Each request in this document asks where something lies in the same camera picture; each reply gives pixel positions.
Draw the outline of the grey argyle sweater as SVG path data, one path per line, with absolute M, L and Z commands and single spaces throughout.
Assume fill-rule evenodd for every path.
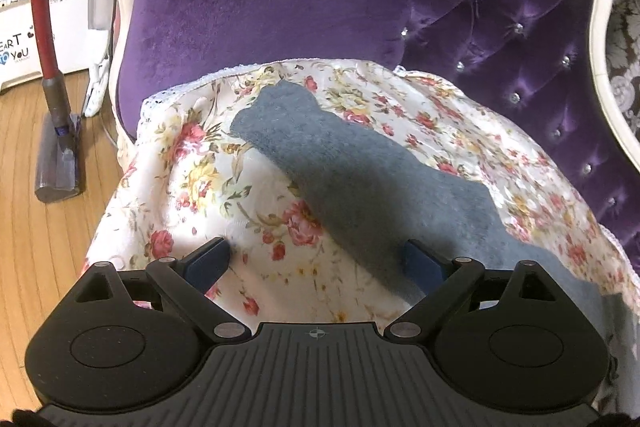
M 292 82 L 262 89 L 233 118 L 231 131 L 293 181 L 329 236 L 409 305 L 425 294 L 401 252 L 409 239 L 447 260 L 469 256 L 489 269 L 535 260 L 614 355 L 638 353 L 639 321 L 623 300 L 600 295 L 547 249 L 514 239 L 485 185 L 422 164 L 387 136 L 321 109 Z

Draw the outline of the floral bed sheet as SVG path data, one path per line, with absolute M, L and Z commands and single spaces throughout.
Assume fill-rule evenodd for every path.
M 280 81 L 305 88 L 321 109 L 387 136 L 422 164 L 485 185 L 514 239 L 547 249 L 600 295 L 622 299 L 639 321 L 638 275 L 524 131 L 445 79 L 368 61 L 228 68 L 147 98 L 137 138 L 120 148 L 124 175 L 88 262 L 139 270 L 221 237 L 230 265 L 206 295 L 251 329 L 264 322 L 385 327 L 414 306 L 347 254 L 297 185 L 232 133 L 236 114 Z M 637 415 L 639 351 L 614 355 L 605 342 L 613 364 L 598 407 Z

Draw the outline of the red stick vacuum cleaner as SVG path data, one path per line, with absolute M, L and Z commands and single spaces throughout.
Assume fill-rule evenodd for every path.
M 81 192 L 80 118 L 72 113 L 64 75 L 56 58 L 49 0 L 30 0 L 40 62 L 41 87 L 47 103 L 35 173 L 35 195 L 52 204 Z

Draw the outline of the purple tufted chaise sofa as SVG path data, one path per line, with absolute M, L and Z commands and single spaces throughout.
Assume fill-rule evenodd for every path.
M 115 113 L 226 67 L 363 58 L 434 72 L 527 132 L 639 259 L 639 154 L 597 75 L 608 0 L 118 0 Z

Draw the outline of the grey damask curtain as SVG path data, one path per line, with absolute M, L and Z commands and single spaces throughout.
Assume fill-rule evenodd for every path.
M 639 133 L 639 0 L 613 0 L 606 60 L 614 98 L 633 134 Z

